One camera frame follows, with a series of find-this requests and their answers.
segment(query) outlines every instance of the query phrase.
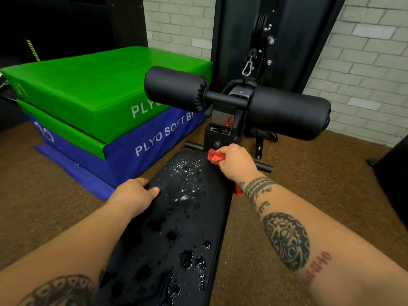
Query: black cylindrical cushion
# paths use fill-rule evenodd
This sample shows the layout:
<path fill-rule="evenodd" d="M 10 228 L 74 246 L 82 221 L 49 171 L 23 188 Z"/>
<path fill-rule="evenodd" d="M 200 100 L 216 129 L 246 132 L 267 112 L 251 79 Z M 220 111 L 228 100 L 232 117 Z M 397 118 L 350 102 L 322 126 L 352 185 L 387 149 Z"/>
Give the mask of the black cylindrical cushion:
<path fill-rule="evenodd" d="M 190 112 L 201 111 L 207 87 L 207 79 L 202 75 L 161 66 L 153 66 L 144 78 L 144 90 L 151 101 Z"/>
<path fill-rule="evenodd" d="M 330 102 L 321 97 L 258 87 L 249 105 L 246 124 L 309 141 L 327 128 L 330 111 Z"/>

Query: brick wall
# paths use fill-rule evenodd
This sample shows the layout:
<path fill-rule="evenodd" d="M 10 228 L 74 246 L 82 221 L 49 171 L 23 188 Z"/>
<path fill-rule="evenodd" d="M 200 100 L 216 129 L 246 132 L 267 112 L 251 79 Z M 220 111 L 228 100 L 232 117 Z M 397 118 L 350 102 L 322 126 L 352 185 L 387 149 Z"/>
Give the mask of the brick wall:
<path fill-rule="evenodd" d="M 149 47 L 210 60 L 215 0 L 143 0 Z"/>
<path fill-rule="evenodd" d="M 329 129 L 388 146 L 408 134 L 408 0 L 346 0 L 304 93 Z"/>

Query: brown floor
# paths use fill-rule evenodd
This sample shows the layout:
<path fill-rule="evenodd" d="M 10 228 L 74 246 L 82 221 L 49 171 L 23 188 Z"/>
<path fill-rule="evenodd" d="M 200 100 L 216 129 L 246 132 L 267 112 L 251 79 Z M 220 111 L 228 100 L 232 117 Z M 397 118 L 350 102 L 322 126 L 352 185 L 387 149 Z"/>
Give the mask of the brown floor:
<path fill-rule="evenodd" d="M 189 139 L 203 142 L 201 126 Z M 42 142 L 25 123 L 0 133 L 0 270 L 103 204 L 32 148 Z M 150 178 L 177 151 L 150 168 Z M 255 150 L 253 139 L 244 145 Z M 366 163 L 388 147 L 325 131 L 312 142 L 265 142 L 272 178 L 340 221 L 408 270 L 408 232 Z M 313 305 L 270 247 L 244 197 L 232 200 L 212 305 Z"/>

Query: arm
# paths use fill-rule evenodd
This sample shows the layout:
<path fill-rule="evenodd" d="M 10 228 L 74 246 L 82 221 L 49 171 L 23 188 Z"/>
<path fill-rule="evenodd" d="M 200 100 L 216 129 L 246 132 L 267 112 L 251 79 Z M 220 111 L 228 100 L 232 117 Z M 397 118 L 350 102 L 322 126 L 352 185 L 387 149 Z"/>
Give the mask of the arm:
<path fill-rule="evenodd" d="M 0 273 L 1 305 L 91 305 L 130 220 L 159 194 L 144 178 L 120 185 L 93 214 Z"/>
<path fill-rule="evenodd" d="M 221 171 L 248 196 L 274 250 L 317 305 L 406 305 L 408 273 L 374 246 L 258 172 L 247 151 L 218 150 Z"/>

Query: red date tattoo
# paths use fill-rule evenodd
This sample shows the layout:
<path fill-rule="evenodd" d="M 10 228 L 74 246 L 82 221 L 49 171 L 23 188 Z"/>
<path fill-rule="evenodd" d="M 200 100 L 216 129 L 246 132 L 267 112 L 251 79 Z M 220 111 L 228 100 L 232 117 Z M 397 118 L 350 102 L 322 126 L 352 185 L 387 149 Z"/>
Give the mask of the red date tattoo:
<path fill-rule="evenodd" d="M 316 278 L 316 274 L 320 273 L 323 270 L 324 264 L 328 265 L 331 259 L 332 256 L 330 253 L 323 251 L 316 257 L 316 260 L 312 261 L 312 264 L 309 265 L 309 269 L 306 270 L 305 277 L 302 280 L 306 287 L 310 287 Z"/>

